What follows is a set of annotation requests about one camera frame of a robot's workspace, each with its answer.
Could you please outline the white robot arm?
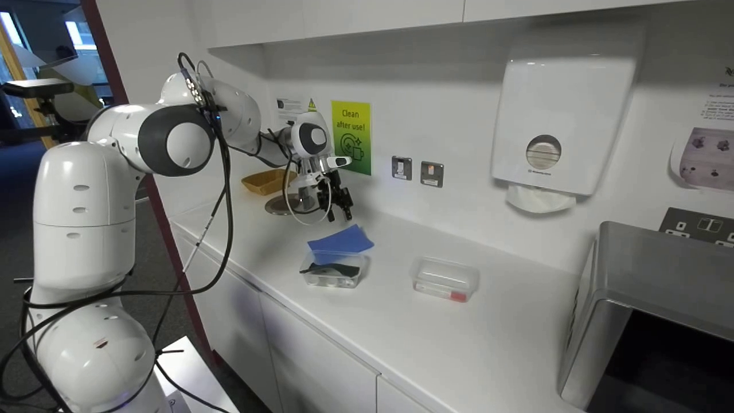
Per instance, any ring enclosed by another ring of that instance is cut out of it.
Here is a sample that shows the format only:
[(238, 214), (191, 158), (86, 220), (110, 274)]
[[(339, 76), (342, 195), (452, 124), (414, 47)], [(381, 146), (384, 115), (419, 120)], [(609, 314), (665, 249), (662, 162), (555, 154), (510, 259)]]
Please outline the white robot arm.
[(83, 141), (45, 154), (23, 346), (72, 413), (165, 406), (155, 343), (123, 304), (135, 266), (133, 197), (147, 174), (188, 178), (233, 151), (295, 164), (296, 187), (320, 195), (349, 165), (331, 149), (321, 114), (303, 111), (268, 133), (255, 100), (191, 72), (172, 75), (152, 104), (102, 111)]

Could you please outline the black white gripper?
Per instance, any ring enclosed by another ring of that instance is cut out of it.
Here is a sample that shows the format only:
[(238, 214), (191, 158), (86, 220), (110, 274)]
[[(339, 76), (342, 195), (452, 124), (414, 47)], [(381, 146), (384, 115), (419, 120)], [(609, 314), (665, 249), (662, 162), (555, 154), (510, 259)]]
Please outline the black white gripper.
[(351, 164), (349, 157), (327, 157), (320, 162), (316, 170), (311, 173), (311, 179), (316, 187), (316, 204), (327, 211), (334, 214), (335, 206), (339, 206), (345, 214), (351, 214), (354, 210), (354, 197), (351, 194), (342, 187), (339, 170)]

